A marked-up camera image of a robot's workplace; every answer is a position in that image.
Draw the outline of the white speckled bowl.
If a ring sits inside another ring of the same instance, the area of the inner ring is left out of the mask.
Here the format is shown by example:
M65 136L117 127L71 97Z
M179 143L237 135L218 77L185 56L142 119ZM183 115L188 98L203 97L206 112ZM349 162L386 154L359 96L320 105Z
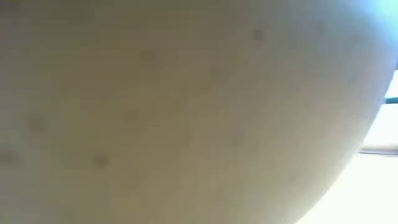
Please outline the white speckled bowl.
M398 0L0 0L0 224L294 224L397 64Z

